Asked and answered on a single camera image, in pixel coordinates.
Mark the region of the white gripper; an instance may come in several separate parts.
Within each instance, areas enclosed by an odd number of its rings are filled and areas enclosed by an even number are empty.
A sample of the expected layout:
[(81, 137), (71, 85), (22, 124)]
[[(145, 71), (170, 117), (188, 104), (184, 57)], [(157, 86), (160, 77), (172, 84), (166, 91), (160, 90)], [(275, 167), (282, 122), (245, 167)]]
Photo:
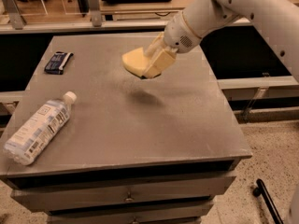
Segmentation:
[(142, 76), (154, 78), (172, 65), (177, 53), (187, 53), (198, 46), (201, 37), (196, 35), (184, 20), (183, 12), (177, 13), (144, 51), (147, 61)]

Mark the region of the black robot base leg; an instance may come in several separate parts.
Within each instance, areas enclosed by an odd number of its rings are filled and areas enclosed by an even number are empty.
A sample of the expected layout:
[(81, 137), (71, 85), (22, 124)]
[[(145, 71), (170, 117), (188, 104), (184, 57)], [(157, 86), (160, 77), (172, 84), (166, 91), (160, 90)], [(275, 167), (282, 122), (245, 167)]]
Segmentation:
[(262, 179), (256, 180), (256, 186), (252, 191), (252, 195), (256, 198), (262, 196), (263, 200), (269, 210), (269, 213), (271, 217), (273, 218), (275, 224), (284, 224), (282, 218), (280, 217), (280, 214), (265, 186), (265, 183), (262, 181)]

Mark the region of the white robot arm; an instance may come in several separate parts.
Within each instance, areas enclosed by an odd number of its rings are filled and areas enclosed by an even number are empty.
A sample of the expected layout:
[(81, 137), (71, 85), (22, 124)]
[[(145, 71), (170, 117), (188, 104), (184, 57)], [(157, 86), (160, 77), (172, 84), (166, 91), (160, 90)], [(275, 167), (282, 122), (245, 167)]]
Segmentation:
[(244, 17), (292, 76), (299, 80), (299, 7), (288, 0), (194, 0), (166, 25), (149, 46), (142, 77), (159, 76), (168, 63), (156, 61), (162, 50), (186, 53), (206, 35)]

